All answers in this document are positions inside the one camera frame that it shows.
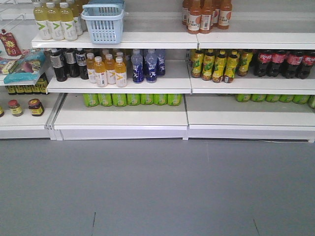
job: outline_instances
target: green drink can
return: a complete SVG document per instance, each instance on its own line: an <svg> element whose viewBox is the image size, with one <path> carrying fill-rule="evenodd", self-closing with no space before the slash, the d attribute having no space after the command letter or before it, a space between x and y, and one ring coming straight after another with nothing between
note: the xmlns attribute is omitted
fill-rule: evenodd
<svg viewBox="0 0 315 236"><path fill-rule="evenodd" d="M167 94L154 94L154 104L159 106L167 104Z"/></svg>
<svg viewBox="0 0 315 236"><path fill-rule="evenodd" d="M154 94L143 93L140 95L142 105L151 105L154 102Z"/></svg>
<svg viewBox="0 0 315 236"><path fill-rule="evenodd" d="M97 96L101 106L110 107L113 105L112 95L110 93L99 93Z"/></svg>
<svg viewBox="0 0 315 236"><path fill-rule="evenodd" d="M140 104L140 94L138 93L128 93L127 94L127 104L130 106L137 106Z"/></svg>
<svg viewBox="0 0 315 236"><path fill-rule="evenodd" d="M278 102L280 99L280 94L268 94L266 96L266 101L267 102Z"/></svg>
<svg viewBox="0 0 315 236"><path fill-rule="evenodd" d="M98 98L96 93L84 93L83 101L86 107L95 107L98 105Z"/></svg>
<svg viewBox="0 0 315 236"><path fill-rule="evenodd" d="M238 102L248 102L251 99L251 94L236 94L235 99Z"/></svg>
<svg viewBox="0 0 315 236"><path fill-rule="evenodd" d="M167 95L167 104L169 106L179 106L182 102L182 94L168 94Z"/></svg>
<svg viewBox="0 0 315 236"><path fill-rule="evenodd" d="M295 95L293 102L297 104L305 104L308 102L310 95Z"/></svg>
<svg viewBox="0 0 315 236"><path fill-rule="evenodd" d="M127 105L126 94L124 93L113 93L113 105L115 107L125 107Z"/></svg>

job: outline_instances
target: red label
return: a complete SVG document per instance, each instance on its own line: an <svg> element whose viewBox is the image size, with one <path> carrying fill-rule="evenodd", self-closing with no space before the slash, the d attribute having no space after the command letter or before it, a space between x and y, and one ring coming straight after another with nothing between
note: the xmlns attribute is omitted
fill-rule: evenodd
<svg viewBox="0 0 315 236"><path fill-rule="evenodd" d="M290 54L289 58L287 59L287 63L290 65L299 65L302 62L303 57L298 57L295 55Z"/></svg>
<svg viewBox="0 0 315 236"><path fill-rule="evenodd" d="M272 55L259 53L258 57L259 57L258 59L260 60L260 62L266 64L266 63L269 63L271 61Z"/></svg>

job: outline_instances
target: store shelf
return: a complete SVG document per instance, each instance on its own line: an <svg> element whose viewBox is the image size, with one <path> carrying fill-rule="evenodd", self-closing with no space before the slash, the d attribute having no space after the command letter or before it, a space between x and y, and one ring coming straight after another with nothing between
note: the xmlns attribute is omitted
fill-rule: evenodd
<svg viewBox="0 0 315 236"><path fill-rule="evenodd" d="M132 73L128 74L128 85L119 88L116 85L107 85L100 88L89 80L68 78L58 82L53 78L48 85L49 92L69 93L191 93L191 85L187 66L184 60L166 60L166 75L158 77L156 83L143 81L136 84L132 81Z"/></svg>
<svg viewBox="0 0 315 236"><path fill-rule="evenodd" d="M81 94L68 94L54 123L59 140L185 138L184 103L87 108Z"/></svg>
<svg viewBox="0 0 315 236"><path fill-rule="evenodd" d="M307 104L239 103L233 96L186 96L189 138L315 140Z"/></svg>

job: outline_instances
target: bottle label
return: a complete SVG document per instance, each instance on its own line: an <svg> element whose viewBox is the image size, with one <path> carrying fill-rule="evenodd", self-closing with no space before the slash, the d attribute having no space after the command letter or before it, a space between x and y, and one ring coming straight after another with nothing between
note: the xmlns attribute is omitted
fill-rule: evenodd
<svg viewBox="0 0 315 236"><path fill-rule="evenodd" d="M43 40L51 39L51 33L48 27L48 21L36 21L36 24L38 26L39 36Z"/></svg>
<svg viewBox="0 0 315 236"><path fill-rule="evenodd" d="M290 54L289 58L287 59L287 62L290 65L299 65L302 62L303 57L298 57L295 55Z"/></svg>
<svg viewBox="0 0 315 236"><path fill-rule="evenodd" d="M232 15L232 11L220 11L219 25L229 26L231 15Z"/></svg>
<svg viewBox="0 0 315 236"><path fill-rule="evenodd" d="M191 31L198 31L200 29L200 20L201 15L199 16L190 15L188 29Z"/></svg>
<svg viewBox="0 0 315 236"><path fill-rule="evenodd" d="M63 40L63 29L61 27L61 21L48 21L51 36L54 40Z"/></svg>

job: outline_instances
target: juice bottle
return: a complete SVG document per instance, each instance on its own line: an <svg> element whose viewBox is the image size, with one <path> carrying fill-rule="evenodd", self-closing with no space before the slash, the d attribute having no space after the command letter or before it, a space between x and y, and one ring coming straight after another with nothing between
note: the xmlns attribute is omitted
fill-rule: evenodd
<svg viewBox="0 0 315 236"><path fill-rule="evenodd" d="M189 26L188 33L198 34L201 22L200 0L193 0L189 10Z"/></svg>
<svg viewBox="0 0 315 236"><path fill-rule="evenodd" d="M212 0L205 0L201 10L201 23L199 33L210 33L212 15L214 11Z"/></svg>
<svg viewBox="0 0 315 236"><path fill-rule="evenodd" d="M61 15L53 2L46 3L48 8L47 18L51 36L54 40L59 41L64 39L63 29L61 27Z"/></svg>
<svg viewBox="0 0 315 236"><path fill-rule="evenodd" d="M42 7L40 2L34 2L34 17L36 24L38 25L39 36L43 40L51 39L51 33L48 27L48 16L47 16L47 8Z"/></svg>
<svg viewBox="0 0 315 236"><path fill-rule="evenodd" d="M115 77L115 61L113 59L113 55L106 54L105 56L105 69L106 69L106 76L107 76L107 82L110 85L113 85L116 83L116 77Z"/></svg>
<svg viewBox="0 0 315 236"><path fill-rule="evenodd" d="M106 69L102 57L95 57L94 76L97 86L105 87L107 85Z"/></svg>
<svg viewBox="0 0 315 236"><path fill-rule="evenodd" d="M115 78L117 87L123 88L127 86L127 72L126 65L122 57L116 58L115 63Z"/></svg>
<svg viewBox="0 0 315 236"><path fill-rule="evenodd" d="M221 30L228 29L231 16L232 16L231 0L223 0L220 7L218 28Z"/></svg>

